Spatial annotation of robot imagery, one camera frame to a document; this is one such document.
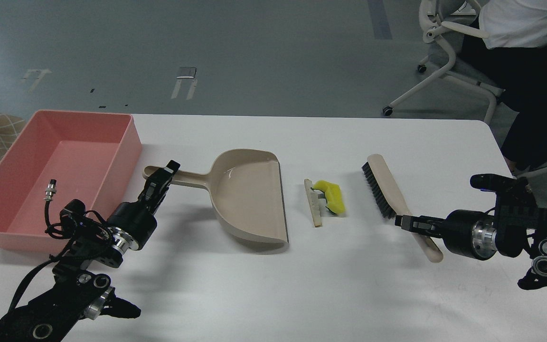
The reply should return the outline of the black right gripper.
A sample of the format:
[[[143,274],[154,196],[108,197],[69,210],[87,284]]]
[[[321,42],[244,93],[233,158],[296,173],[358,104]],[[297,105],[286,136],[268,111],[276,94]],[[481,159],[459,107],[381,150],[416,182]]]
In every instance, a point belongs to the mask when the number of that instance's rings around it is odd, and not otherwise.
[[[445,220],[429,216],[397,215],[395,226],[421,236],[443,238],[445,247],[456,255],[484,261],[497,252],[493,216],[484,212],[454,210]]]

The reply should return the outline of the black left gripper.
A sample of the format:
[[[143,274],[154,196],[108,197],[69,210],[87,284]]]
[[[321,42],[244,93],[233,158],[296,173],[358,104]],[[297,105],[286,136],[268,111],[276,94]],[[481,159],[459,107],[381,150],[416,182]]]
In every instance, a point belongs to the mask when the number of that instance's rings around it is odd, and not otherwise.
[[[159,208],[179,169],[180,164],[174,160],[170,160],[164,167],[145,167],[145,185],[138,197],[139,201],[120,203],[107,218],[110,227],[119,228],[132,238],[132,250],[143,249],[155,231],[158,223],[152,209]]]

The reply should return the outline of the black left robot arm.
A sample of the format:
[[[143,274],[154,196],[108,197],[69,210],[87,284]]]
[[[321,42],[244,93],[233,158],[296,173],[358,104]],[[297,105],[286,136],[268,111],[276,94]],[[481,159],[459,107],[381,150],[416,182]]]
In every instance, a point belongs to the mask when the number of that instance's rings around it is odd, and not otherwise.
[[[57,182],[50,180],[44,198],[45,232],[66,244],[22,279],[0,318],[0,342],[60,342],[80,320],[139,317],[141,310],[115,294],[107,274],[94,274],[88,267],[97,261],[118,268],[126,251],[143,249],[179,169],[176,161],[156,167],[138,199],[120,203],[107,219],[74,199],[60,211],[59,222],[52,223],[49,207]]]

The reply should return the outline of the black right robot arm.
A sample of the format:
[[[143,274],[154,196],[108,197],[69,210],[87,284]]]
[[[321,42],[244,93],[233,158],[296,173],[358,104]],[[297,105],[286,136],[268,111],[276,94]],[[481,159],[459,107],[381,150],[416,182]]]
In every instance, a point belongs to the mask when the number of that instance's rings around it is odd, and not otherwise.
[[[547,286],[547,208],[538,206],[526,178],[476,174],[474,189],[493,192],[494,208],[486,212],[458,209],[445,218],[396,216],[395,225],[420,238],[440,238],[448,251],[485,261],[495,254],[518,257],[528,254],[530,266],[518,280],[519,288]]]

